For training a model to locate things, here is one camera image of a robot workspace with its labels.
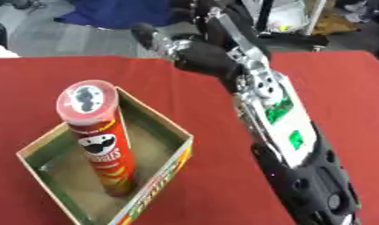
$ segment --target red table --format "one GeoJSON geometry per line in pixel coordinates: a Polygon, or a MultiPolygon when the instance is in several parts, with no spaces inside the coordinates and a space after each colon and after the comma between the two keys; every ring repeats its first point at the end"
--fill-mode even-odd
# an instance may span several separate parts
{"type": "MultiPolygon", "coordinates": [[[[273,67],[291,77],[347,167],[363,224],[379,224],[379,62],[364,52],[278,53],[273,67]]],[[[55,101],[63,89],[95,78],[123,87],[195,135],[193,159],[135,224],[293,224],[215,78],[120,57],[0,60],[0,224],[70,224],[15,153],[60,123],[55,101]]]]}

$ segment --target cardboard box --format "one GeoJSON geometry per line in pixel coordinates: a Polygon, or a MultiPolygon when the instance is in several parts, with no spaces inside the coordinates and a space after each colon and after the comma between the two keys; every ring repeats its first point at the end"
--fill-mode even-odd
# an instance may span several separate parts
{"type": "Polygon", "coordinates": [[[104,192],[65,123],[17,153],[75,224],[130,224],[192,155],[191,134],[124,90],[118,92],[137,162],[137,187],[127,197],[104,192]]]}

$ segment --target robotic hand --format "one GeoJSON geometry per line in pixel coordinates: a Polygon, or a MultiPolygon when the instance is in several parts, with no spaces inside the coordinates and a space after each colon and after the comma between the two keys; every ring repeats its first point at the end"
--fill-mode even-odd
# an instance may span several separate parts
{"type": "Polygon", "coordinates": [[[306,113],[287,76],[269,66],[270,54],[240,17],[212,6],[207,21],[223,28],[226,44],[172,40],[150,25],[132,33],[179,69],[216,76],[234,96],[254,140],[252,153],[297,224],[359,224],[360,202],[345,169],[306,113]]]}

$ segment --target pringles can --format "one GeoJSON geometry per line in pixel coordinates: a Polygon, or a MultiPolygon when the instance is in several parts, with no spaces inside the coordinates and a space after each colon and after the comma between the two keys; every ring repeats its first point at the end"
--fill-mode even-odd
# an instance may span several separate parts
{"type": "Polygon", "coordinates": [[[69,124],[78,144],[112,196],[135,186],[135,160],[115,87],[105,81],[75,83],[58,98],[56,110],[69,124]]]}

